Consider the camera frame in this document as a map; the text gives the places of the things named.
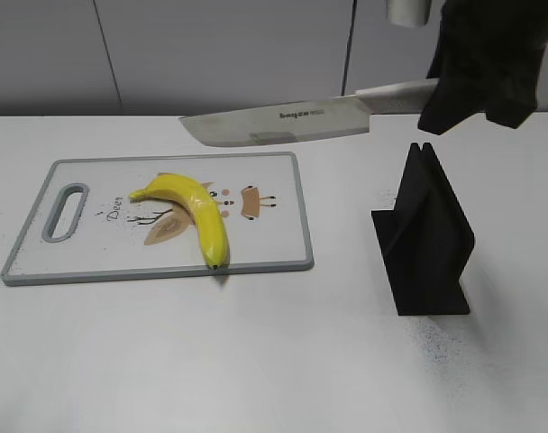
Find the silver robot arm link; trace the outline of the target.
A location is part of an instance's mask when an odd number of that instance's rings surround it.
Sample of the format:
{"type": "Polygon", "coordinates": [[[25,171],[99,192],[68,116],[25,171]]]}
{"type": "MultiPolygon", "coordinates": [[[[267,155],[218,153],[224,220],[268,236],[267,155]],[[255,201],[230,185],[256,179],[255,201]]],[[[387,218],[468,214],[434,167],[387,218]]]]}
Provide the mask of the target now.
{"type": "Polygon", "coordinates": [[[420,28],[427,25],[431,6],[431,0],[387,0],[386,15],[394,25],[420,28]]]}

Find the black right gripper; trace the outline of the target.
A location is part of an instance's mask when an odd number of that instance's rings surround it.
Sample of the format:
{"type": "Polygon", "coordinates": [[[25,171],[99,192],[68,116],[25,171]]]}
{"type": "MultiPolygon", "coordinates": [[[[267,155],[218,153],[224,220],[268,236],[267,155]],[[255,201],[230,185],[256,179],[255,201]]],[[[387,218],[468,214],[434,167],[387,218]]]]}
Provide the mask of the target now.
{"type": "Polygon", "coordinates": [[[444,134],[480,112],[518,128],[538,106],[547,44],[548,1],[446,1],[418,128],[444,134]]]}

